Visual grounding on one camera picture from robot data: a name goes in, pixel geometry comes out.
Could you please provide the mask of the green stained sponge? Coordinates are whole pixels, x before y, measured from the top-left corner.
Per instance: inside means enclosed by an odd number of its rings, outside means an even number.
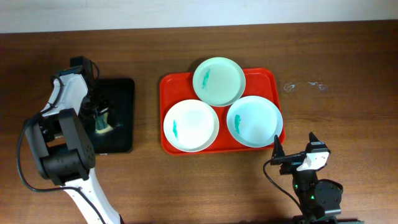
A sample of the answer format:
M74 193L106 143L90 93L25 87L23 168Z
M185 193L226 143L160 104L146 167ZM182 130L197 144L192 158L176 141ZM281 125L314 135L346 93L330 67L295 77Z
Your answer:
M101 114L96 117L96 122L95 122L95 133L96 134L104 134L108 133L113 130L113 127L111 127L108 124L108 112L105 112L104 114Z

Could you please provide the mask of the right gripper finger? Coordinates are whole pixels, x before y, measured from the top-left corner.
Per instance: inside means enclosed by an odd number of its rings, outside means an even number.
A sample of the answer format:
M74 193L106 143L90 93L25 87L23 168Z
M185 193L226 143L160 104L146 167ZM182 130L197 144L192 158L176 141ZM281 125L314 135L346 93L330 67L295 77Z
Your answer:
M272 157L271 157L271 165L276 166L276 165L281 165L284 162L285 159L285 153L283 150L283 147L280 143L278 135L274 136L274 149L272 152Z
M323 141L320 141L320 140L316 137L316 135L314 135L313 132L310 132L308 136L309 136L309 143L310 143L311 145L322 145L322 144L324 144L324 142L323 142Z

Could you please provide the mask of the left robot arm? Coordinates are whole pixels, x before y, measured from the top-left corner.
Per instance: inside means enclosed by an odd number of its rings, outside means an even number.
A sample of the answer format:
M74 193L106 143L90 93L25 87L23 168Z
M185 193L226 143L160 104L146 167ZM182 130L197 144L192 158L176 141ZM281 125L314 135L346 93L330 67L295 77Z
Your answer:
M130 78L101 79L92 60L73 57L52 75L44 109L24 122L17 144L27 139L49 192L64 191L87 223L123 223L98 182L98 154L132 150L135 83Z

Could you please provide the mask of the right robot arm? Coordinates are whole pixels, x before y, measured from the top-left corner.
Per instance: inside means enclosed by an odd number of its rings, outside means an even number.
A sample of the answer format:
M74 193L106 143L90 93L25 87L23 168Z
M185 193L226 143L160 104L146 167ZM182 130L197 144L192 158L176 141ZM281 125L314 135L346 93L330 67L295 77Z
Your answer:
M278 186L270 177L267 179L281 192L290 197L298 206L301 215L292 218L293 223L361 223L358 219L337 219L341 214L343 186L330 179L319 179L317 172L323 169L331 151L323 141L309 133L309 143L304 151L286 155L279 141L274 136L274 149L270 160L264 163L279 166L280 175L292 176L293 197Z

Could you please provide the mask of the mint green plate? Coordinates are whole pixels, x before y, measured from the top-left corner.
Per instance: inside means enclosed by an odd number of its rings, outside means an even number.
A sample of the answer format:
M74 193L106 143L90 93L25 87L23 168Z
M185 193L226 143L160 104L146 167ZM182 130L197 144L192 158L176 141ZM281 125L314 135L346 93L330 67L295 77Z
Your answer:
M244 93L246 77L233 60L213 57L196 68L192 85L197 97L211 106L228 106Z

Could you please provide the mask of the white plate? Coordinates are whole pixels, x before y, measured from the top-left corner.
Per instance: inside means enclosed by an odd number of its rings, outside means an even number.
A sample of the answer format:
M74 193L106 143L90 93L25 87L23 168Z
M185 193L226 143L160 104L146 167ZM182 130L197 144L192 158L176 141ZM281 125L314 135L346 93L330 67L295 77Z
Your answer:
M200 152L217 138L220 122L215 110L200 100L183 100L173 105L163 121L166 140L182 152Z

